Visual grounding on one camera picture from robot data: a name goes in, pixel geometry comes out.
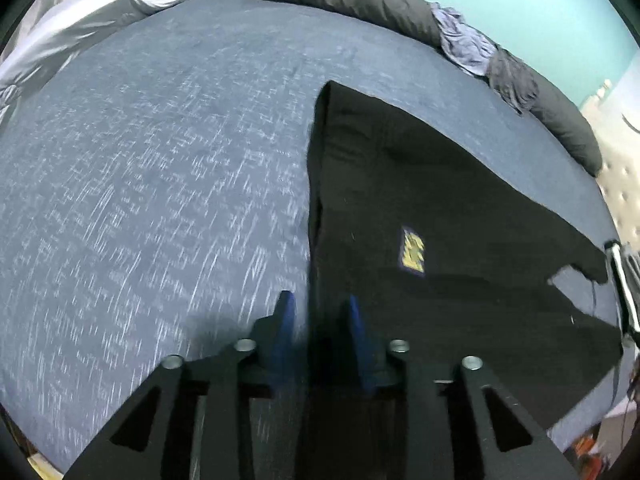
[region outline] silver bolt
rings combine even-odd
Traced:
[[[389,343],[389,350],[399,354],[409,351],[409,342],[404,339],[394,339]]]
[[[161,365],[162,368],[166,368],[167,370],[175,370],[176,368],[180,368],[184,359],[179,355],[168,355],[164,359],[162,359]]]
[[[482,368],[482,359],[475,355],[468,355],[462,359],[462,365],[467,370],[479,370]]]
[[[256,346],[257,344],[253,339],[238,339],[234,348],[239,352],[250,352],[255,349]]]

